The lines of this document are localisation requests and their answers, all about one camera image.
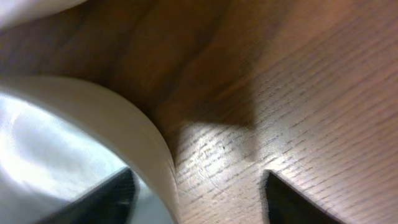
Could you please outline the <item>white small bowl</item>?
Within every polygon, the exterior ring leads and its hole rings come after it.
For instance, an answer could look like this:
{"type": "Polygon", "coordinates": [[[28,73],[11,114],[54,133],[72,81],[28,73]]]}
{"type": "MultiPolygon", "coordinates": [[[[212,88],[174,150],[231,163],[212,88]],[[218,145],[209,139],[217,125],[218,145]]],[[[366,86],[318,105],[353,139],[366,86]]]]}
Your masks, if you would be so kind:
{"type": "Polygon", "coordinates": [[[61,77],[1,78],[1,223],[38,223],[124,168],[129,223],[178,223],[174,162],[151,120],[118,94],[61,77]]]}

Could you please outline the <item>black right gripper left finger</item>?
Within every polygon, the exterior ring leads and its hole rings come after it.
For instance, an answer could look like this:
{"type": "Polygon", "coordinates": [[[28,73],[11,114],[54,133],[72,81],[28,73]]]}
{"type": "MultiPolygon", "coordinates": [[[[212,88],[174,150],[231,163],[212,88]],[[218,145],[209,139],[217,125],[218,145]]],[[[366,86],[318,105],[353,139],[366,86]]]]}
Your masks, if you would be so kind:
{"type": "Polygon", "coordinates": [[[137,182],[132,170],[124,168],[38,224],[127,224],[136,201],[137,182]]]}

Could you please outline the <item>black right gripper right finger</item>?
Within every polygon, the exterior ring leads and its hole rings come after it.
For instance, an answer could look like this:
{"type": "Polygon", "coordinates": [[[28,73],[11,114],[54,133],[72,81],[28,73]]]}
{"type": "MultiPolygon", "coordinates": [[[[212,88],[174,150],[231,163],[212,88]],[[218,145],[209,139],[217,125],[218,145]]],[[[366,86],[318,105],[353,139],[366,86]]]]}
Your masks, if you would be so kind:
{"type": "Polygon", "coordinates": [[[342,224],[271,170],[264,171],[264,223],[342,224]]]}

